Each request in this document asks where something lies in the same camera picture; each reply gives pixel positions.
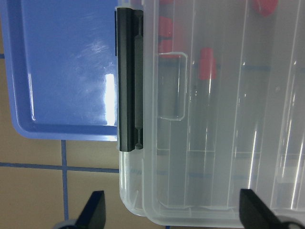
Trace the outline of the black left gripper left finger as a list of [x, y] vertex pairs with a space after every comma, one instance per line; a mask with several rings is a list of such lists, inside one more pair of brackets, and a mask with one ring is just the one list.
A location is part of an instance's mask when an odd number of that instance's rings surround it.
[[105, 227], [104, 191], [92, 192], [89, 200], [77, 218], [75, 229], [103, 229]]

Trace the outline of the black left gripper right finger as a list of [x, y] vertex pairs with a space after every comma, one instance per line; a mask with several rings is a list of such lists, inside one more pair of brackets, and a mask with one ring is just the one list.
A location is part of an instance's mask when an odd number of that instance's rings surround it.
[[239, 219], [245, 229], [286, 228], [251, 189], [240, 190]]

